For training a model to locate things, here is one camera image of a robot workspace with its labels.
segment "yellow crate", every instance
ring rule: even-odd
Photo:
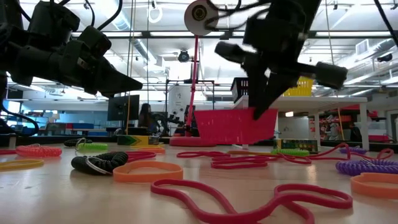
[[[290,88],[284,96],[311,96],[313,80],[300,77],[297,81],[297,88]]]

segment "red pole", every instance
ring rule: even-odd
[[[192,74],[192,86],[191,86],[191,101],[189,103],[187,127],[191,128],[192,122],[192,110],[193,110],[193,98],[195,97],[195,86],[197,82],[197,58],[198,58],[198,42],[199,36],[195,35],[195,53],[193,55],[193,74]],[[186,131],[185,136],[190,137],[191,132]]]

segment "woman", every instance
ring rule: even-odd
[[[139,112],[138,126],[145,127],[149,132],[156,133],[157,127],[150,114],[150,104],[144,103]]]

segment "chair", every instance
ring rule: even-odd
[[[67,128],[66,123],[48,123],[45,126],[44,135],[46,136],[64,135],[66,128]]]

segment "green object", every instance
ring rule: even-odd
[[[300,149],[273,149],[271,151],[272,154],[286,154],[290,156],[309,156],[310,152],[307,150],[300,150]]]
[[[78,150],[108,150],[107,144],[100,143],[80,143],[77,145]]]

